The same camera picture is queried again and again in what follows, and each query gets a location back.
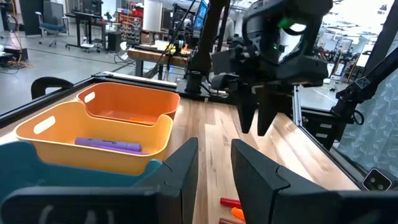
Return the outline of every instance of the wooden tabletop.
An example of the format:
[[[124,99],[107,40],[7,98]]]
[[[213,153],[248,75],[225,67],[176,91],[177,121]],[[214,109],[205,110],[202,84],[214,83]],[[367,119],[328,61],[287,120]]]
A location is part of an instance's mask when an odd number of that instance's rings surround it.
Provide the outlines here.
[[[127,50],[128,56],[133,60],[142,60],[146,62],[157,62],[162,55],[161,53],[151,52],[147,50],[129,49]],[[163,55],[159,63],[167,64],[169,56]],[[170,59],[170,65],[186,67],[188,63],[188,58],[173,56]]]
[[[70,95],[57,103],[74,100]],[[16,140],[13,129],[34,114],[0,130],[0,144]],[[234,106],[182,98],[174,119],[165,159],[191,137],[199,140],[199,176],[194,223],[236,220],[220,205],[220,197],[238,198],[231,165],[231,140],[240,138],[272,160],[329,190],[357,190],[357,186],[284,114],[278,114],[267,134],[257,136],[252,125],[241,132]]]

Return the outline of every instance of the yellow bin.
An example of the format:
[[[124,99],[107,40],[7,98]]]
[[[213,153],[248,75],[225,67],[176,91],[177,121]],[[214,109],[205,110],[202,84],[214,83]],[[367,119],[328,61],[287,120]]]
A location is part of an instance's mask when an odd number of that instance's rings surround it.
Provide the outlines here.
[[[49,163],[125,174],[141,174],[151,159],[163,160],[173,120],[160,115],[153,126],[88,116],[80,102],[61,103],[16,127],[17,138],[31,141]],[[77,137],[139,143],[148,155],[75,145]]]

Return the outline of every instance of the computer monitor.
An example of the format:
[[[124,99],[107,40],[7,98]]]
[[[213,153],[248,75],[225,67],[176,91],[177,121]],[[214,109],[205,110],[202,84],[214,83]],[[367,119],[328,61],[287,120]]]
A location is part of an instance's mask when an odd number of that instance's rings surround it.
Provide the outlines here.
[[[205,17],[207,13],[207,3],[201,0],[195,20],[193,21],[193,37],[200,38],[200,32],[205,22]]]

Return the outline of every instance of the storage rack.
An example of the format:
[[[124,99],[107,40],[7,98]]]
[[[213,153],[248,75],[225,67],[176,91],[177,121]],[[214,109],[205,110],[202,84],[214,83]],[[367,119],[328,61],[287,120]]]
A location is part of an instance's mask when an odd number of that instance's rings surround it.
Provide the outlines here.
[[[135,44],[141,43],[141,30],[143,13],[139,9],[123,10],[119,13],[119,22],[122,24],[120,31],[122,41],[133,41]]]

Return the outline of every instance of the purple object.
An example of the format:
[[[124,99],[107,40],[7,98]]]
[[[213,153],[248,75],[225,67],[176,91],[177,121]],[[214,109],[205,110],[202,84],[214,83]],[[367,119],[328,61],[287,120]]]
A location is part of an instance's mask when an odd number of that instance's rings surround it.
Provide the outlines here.
[[[113,151],[118,151],[118,152],[126,152],[126,153],[131,153],[131,154],[138,154],[138,155],[148,155],[148,153],[130,151],[130,150],[120,149],[120,148],[116,148],[116,147],[108,147],[108,146],[100,146],[100,145],[90,145],[89,147],[97,147],[97,148],[100,148],[100,149],[107,149],[107,150],[113,150]]]
[[[136,151],[136,152],[142,151],[141,145],[139,143],[107,141],[107,140],[102,140],[102,139],[90,139],[90,138],[77,137],[75,139],[75,144],[78,144],[81,146],[98,145],[98,146],[106,146],[106,147],[115,147],[115,148],[119,148],[119,149],[125,149],[125,150]]]

